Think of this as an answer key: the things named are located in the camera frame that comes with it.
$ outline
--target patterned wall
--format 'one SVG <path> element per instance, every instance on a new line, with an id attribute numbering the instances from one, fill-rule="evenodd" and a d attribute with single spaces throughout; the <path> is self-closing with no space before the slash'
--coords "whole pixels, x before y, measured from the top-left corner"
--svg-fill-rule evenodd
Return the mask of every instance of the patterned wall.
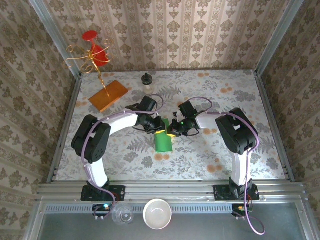
<path id="1" fill-rule="evenodd" d="M 44 0 L 69 44 L 110 39 L 104 71 L 254 69 L 289 0 Z"/>
<path id="2" fill-rule="evenodd" d="M 20 239 L 74 86 L 28 1 L 0 0 L 0 239 Z"/>
<path id="3" fill-rule="evenodd" d="M 297 181 L 320 226 L 320 1 L 305 0 L 262 75 Z"/>

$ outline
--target small jar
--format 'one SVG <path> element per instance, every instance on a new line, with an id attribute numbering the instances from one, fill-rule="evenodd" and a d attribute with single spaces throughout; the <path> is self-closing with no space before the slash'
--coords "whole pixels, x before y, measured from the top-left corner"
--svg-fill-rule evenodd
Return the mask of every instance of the small jar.
<path id="1" fill-rule="evenodd" d="M 155 86 L 152 84 L 152 76 L 145 73 L 142 78 L 143 92 L 147 95 L 152 94 L 155 90 Z"/>

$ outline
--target floral tablecloth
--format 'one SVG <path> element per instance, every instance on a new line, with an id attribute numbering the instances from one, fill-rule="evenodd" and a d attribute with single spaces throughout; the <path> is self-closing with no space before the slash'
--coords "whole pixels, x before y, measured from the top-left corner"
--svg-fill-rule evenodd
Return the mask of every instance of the floral tablecloth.
<path id="1" fill-rule="evenodd" d="M 104 81 L 122 83 L 129 92 L 103 113 L 92 106 L 89 98 L 102 86 L 97 73 L 82 76 L 66 144 L 56 180 L 86 180 L 80 157 L 71 141 L 88 114 L 102 118 L 139 103 L 144 97 L 141 77 L 145 72 L 103 73 Z M 260 146 L 252 154 L 253 179 L 284 179 L 285 175 L 271 133 L 259 90 L 251 70 L 149 71 L 155 84 L 154 94 L 164 98 L 160 111 L 171 122 L 178 105 L 189 98 L 202 96 L 213 102 L 213 111 L 241 108 L 258 130 Z M 161 105 L 161 100 L 154 97 Z M 209 107 L 203 100 L 192 100 L 198 111 Z M 109 138 L 103 157 L 107 176 L 112 181 L 124 180 L 226 180 L 231 174 L 231 153 L 217 128 L 201 129 L 200 134 L 172 139 L 173 152 L 156 153 L 155 136 L 126 128 Z"/>

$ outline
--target orange wooden block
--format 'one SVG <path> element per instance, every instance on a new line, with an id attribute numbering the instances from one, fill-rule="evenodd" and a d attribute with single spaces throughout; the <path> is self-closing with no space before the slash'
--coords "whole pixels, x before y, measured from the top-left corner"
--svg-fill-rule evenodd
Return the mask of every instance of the orange wooden block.
<path id="1" fill-rule="evenodd" d="M 117 80 L 106 86 L 106 90 L 103 88 L 97 94 L 89 98 L 89 101 L 92 103 L 92 105 L 95 106 L 96 109 L 98 109 L 101 113 L 128 92 L 128 89 L 126 89 Z"/>

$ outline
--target black lid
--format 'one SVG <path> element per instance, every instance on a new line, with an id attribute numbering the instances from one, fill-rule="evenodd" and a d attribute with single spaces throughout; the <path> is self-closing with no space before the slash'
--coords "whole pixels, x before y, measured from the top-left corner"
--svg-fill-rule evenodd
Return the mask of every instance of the black lid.
<path id="1" fill-rule="evenodd" d="M 143 85 L 150 85 L 152 84 L 152 76 L 148 73 L 145 73 L 142 77 L 141 77 L 142 83 Z"/>

